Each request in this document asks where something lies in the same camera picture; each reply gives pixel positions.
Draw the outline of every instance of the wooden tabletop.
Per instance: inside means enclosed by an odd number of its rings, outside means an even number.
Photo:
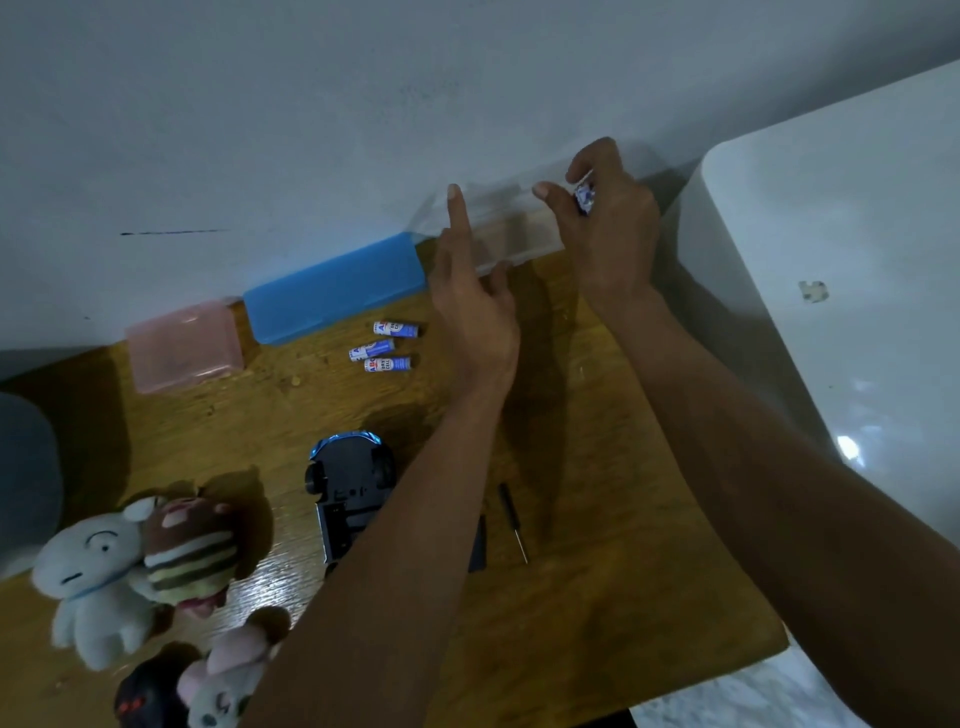
[[[512,272],[523,339],[496,437],[485,510],[488,566],[467,579],[430,726],[569,728],[768,657],[777,615],[687,490],[657,420],[607,330],[578,297],[565,254]],[[411,373],[367,374],[348,349],[381,318],[426,323]],[[248,578],[206,622],[177,616],[103,673],[49,644],[56,604],[25,576],[0,584],[0,724],[106,726],[119,680],[170,641],[203,649],[253,610],[300,616],[323,580],[307,456],[368,427],[399,465],[444,412],[448,364],[425,294],[279,348],[238,308],[247,369],[174,395],[137,395],[124,344],[7,382],[53,423],[66,522],[145,491],[209,493],[242,506]],[[531,563],[497,500],[510,483]],[[324,646],[316,648],[318,660]],[[315,686],[322,691],[323,685]]]

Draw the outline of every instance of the small screwdriver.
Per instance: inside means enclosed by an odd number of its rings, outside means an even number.
[[[523,539],[520,538],[520,519],[516,517],[514,500],[510,497],[510,488],[507,487],[506,483],[500,483],[500,486],[497,490],[500,492],[500,502],[503,503],[503,510],[507,512],[507,521],[510,522],[510,527],[514,530],[516,542],[520,544],[520,553],[523,554],[523,563],[529,564],[530,559],[527,558],[527,549],[523,546]]]

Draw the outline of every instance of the plush toy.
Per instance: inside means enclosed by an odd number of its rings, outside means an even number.
[[[188,667],[177,684],[187,706],[187,725],[235,728],[276,649],[255,624],[216,638],[207,658]]]
[[[157,601],[201,619],[226,603],[239,561],[232,510],[204,497],[157,504],[143,523],[144,564]]]
[[[53,645],[75,646],[90,669],[106,669],[124,652],[134,652],[153,629],[153,590],[141,564],[140,522],[156,501],[143,498],[123,513],[74,523],[36,557],[34,586],[60,599]]]
[[[137,665],[113,698],[113,714],[121,728],[186,728],[186,706],[177,694],[177,682],[188,662],[160,652]]]

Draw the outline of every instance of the black plush toy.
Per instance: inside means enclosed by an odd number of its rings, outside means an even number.
[[[189,658],[164,651],[136,666],[113,698],[113,714],[122,728],[186,728],[177,681],[189,664]]]

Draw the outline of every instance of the pink plastic box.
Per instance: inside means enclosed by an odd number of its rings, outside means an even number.
[[[167,392],[243,371],[240,339],[230,309],[198,303],[127,329],[133,386]]]

